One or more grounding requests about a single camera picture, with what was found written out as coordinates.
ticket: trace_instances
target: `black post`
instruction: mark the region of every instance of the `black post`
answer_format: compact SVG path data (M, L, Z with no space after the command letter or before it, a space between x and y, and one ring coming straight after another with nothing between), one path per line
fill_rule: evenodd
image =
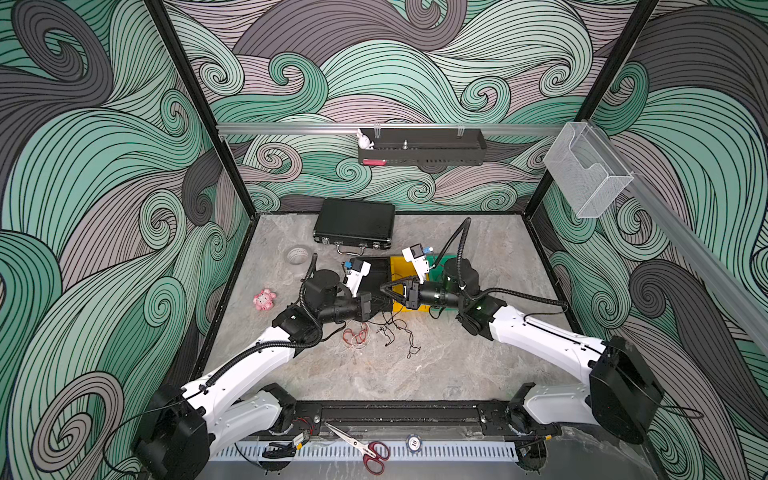
M160 32L160 37L163 39L163 43L168 50L170 59L174 62L174 65L176 65L176 69L179 72L181 81L184 83L184 87L187 88L187 92L190 94L192 105L194 105L195 110L197 110L197 114L200 115L200 119L203 122L205 130L208 132L210 141L213 142L214 148L221 159L221 163L224 165L227 174L230 176L230 180L235 187L237 196L240 198L240 201L243 202L243 207L245 207L248 217L250 217L251 221L254 221L256 219L256 208L250 200L250 195L248 194L248 189L245 187L243 178L240 177L240 174L237 172L237 164L235 164L235 159L232 157L230 149L219 138L219 131L216 128L217 122L214 113L205 99L203 89L200 87L200 84L197 83L197 78L195 78L194 71L192 70L192 64L189 62L189 58L187 58L187 54L181 46L181 40L179 40L179 36L176 34L176 29L170 22L170 16L168 16L168 11L165 9L163 0L144 0L144 3L147 5L149 14L157 27L157 31Z
M581 108L576 114L574 121L589 120L594 111L598 109L598 105L603 99L605 92L611 87L614 82L614 78L621 71L621 67L624 66L625 61L629 57L629 54L634 48L634 44L637 38L640 37L640 33L643 31L645 24L650 19L650 15L654 12L654 8L658 4L659 0L640 0L637 6L632 11L627 24L624 26L624 30L616 39L613 49L608 56L608 60L603 65L603 69L600 70L598 79L594 81L592 88L590 89L587 97L584 99L584 103L581 104ZM533 216L541 205L541 201L544 200L544 195L547 194L550 185L552 185L552 176L549 174L549 170L544 172L544 176L536 187L536 191L531 196L528 205L525 206L525 212L523 213L527 218Z

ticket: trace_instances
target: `pink octopus toy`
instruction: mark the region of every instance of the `pink octopus toy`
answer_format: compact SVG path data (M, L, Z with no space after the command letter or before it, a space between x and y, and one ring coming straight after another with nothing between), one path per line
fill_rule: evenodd
M277 296L276 293L265 288L261 290L261 293L253 298L253 305L256 306L256 310L269 310L273 307L272 299Z

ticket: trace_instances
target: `patterned wallpaper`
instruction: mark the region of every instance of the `patterned wallpaper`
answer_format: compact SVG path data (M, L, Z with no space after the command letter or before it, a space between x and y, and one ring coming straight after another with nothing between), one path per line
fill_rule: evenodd
M179 84L142 0L0 2L3 479L107 477L190 374L248 219Z
M748 1L657 15L594 120L768 310L766 20L768 3ZM768 359L631 185L596 220L577 220L553 186L534 220L585 332L634 342L664 402L705 414L657 413L650 438L670 477L764 479Z
M695 0L681 0L689 4ZM220 122L560 124L634 1L167 0ZM362 167L354 137L230 136L258 210L324 197L525 208L551 138L490 137L481 167Z

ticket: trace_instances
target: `aluminum rail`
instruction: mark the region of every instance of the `aluminum rail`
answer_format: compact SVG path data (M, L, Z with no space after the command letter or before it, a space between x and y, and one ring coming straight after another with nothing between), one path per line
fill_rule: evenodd
M317 124L310 122L263 122L217 124L221 135L354 135L359 128L479 128L488 135L556 137L565 124Z

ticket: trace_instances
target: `black metal frame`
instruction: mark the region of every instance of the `black metal frame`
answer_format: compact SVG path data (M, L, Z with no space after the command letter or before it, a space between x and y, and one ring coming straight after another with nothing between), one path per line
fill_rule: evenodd
M204 341L202 350L197 358L197 362L191 374L191 378L197 378L204 373L204 368L207 363L210 351L213 348L214 340L216 338L221 320L224 312L227 308L229 298L232 293L237 277L240 273L240 269L243 266L246 253L250 247L250 243L253 239L255 229L258 223L259 215L256 212L253 203L250 201L250 195L247 192L245 183L240 177L237 171L237 164L232 157L230 149L225 145L222 139L218 135L216 127L216 119L210 106L205 100L202 88L200 87L192 70L191 63L189 62L187 55L181 45L180 39L171 23L170 17L164 6L163 0L144 0L147 9L150 12L151 17L163 42L168 50L168 53L178 70L184 86L190 95L193 106L200 115L200 119L206 129L206 132L210 136L210 139L216 149L219 158L222 161L224 168L227 170L227 174L232 181L235 191L240 198L243 208L246 210L248 217L250 218L250 224L246 235L243 238L243 242L240 245L240 250L237 254L233 269L230 273L230 277L227 280L227 284L224 287L224 292L217 306L217 310L214 316L214 320L211 323L210 329ZM611 52L605 66L598 75L598 79L595 81L592 89L588 93L578 112L575 121L586 120L591 117L595 112L604 94L611 86L616 75L621 70L627 56L630 54L631 49L634 47L634 43L639 37L643 27L650 18L656 4L659 0L640 0L637 3L632 15L630 16L627 26L622 31L621 35L616 41L613 51ZM558 279L554 274L551 264L544 252L541 245L541 241L538 239L538 235L535 232L534 227L531 224L531 217L537 210L538 206L547 193L548 188L551 186L552 177L548 172L545 172L541 179L536 191L529 200L525 211L507 210L503 212L397 212L398 214L464 214L464 215L522 215L525 227L528 230L528 234L531 237L531 241L538 252L541 262L544 265L545 271L549 277L549 280L554 289L555 295L559 300L567 300L562 288L559 285ZM316 214L313 212L273 212L272 214ZM566 318L576 333L581 333L581 327L575 318L575 315L568 311L566 312ZM499 420L505 411L508 402L502 402L498 400L492 401L470 401L470 402L416 402L416 401L401 401L401 402L367 402L367 401L337 401L337 402L312 402L312 401L300 401L296 404L297 415L309 416L314 420L317 415L319 419L330 420L335 424L348 425L348 426L378 426L378 425L412 425L412 426L468 426L476 427L482 430L484 435L502 435L507 439L519 440L520 437L512 435L508 428L508 425L502 425ZM662 463L648 439L643 444L643 449L647 454L647 457L658 475L659 478L665 480L667 473L662 466Z

